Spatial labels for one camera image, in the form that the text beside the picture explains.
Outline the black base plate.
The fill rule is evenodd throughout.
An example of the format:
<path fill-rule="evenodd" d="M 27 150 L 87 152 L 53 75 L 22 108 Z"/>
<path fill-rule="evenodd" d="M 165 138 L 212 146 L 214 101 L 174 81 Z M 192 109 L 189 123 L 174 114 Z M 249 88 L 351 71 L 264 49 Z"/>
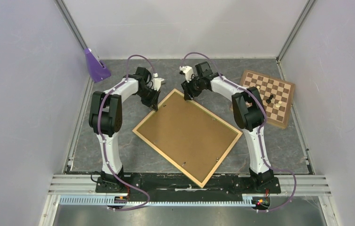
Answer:
<path fill-rule="evenodd" d="M 95 183 L 96 193 L 127 196 L 131 202 L 224 202 L 240 201 L 243 194 L 281 193 L 277 177 L 260 183 L 238 174 L 214 174 L 203 188 L 182 173 L 125 173 L 122 182 L 99 176 Z"/>

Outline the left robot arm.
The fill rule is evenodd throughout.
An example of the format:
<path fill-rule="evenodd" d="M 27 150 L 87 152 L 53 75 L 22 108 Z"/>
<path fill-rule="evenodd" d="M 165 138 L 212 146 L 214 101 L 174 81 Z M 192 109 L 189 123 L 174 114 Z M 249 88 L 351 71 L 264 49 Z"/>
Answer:
<path fill-rule="evenodd" d="M 120 192 L 125 187 L 118 148 L 118 132 L 123 123 L 123 102 L 137 95 L 143 105 L 157 111 L 161 85 L 162 78 L 157 73 L 138 67 L 135 74 L 126 75 L 114 87 L 92 94 L 89 126 L 100 142 L 103 159 L 100 177 L 95 181 L 99 188 Z"/>

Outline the wooden chessboard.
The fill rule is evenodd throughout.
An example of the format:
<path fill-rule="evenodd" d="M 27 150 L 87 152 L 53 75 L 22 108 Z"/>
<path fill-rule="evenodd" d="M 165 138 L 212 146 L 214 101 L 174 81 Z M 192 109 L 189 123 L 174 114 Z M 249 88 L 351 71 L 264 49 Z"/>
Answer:
<path fill-rule="evenodd" d="M 245 87 L 260 86 L 259 93 L 268 117 L 267 123 L 281 129 L 288 126 L 295 84 L 251 70 L 244 71 L 239 84 Z M 271 94 L 274 97 L 272 102 L 267 104 L 266 99 Z M 279 109 L 274 106 L 278 101 L 282 102 Z"/>

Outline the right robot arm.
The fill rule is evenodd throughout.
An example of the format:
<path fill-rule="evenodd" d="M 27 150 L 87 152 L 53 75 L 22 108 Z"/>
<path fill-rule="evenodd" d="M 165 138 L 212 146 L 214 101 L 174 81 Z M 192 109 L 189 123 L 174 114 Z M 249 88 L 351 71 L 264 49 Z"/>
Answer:
<path fill-rule="evenodd" d="M 193 100 L 203 90 L 210 90 L 231 101 L 234 120 L 245 135 L 250 155 L 250 187 L 255 192 L 262 192 L 274 178 L 274 172 L 264 143 L 267 115 L 259 90 L 240 86 L 220 73 L 214 73 L 208 62 L 197 64 L 194 68 L 180 66 L 179 73 L 185 77 L 182 83 L 185 100 Z"/>

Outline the black chess piece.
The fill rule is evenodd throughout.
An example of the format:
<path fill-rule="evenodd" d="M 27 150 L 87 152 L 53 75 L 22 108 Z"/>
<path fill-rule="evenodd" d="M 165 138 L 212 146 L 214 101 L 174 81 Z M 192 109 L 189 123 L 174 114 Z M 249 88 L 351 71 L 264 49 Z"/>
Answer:
<path fill-rule="evenodd" d="M 267 99 L 266 99 L 266 103 L 267 104 L 270 104 L 272 102 L 272 99 L 273 99 L 274 95 L 271 94 Z"/>

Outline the purple plastic stand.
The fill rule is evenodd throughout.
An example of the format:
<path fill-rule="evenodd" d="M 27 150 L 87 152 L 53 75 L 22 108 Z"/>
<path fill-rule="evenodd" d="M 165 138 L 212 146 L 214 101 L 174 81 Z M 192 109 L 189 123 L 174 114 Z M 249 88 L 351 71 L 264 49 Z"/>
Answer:
<path fill-rule="evenodd" d="M 101 82 L 111 77 L 111 72 L 103 61 L 98 60 L 92 53 L 90 48 L 84 49 L 87 68 L 91 79 L 94 83 Z"/>

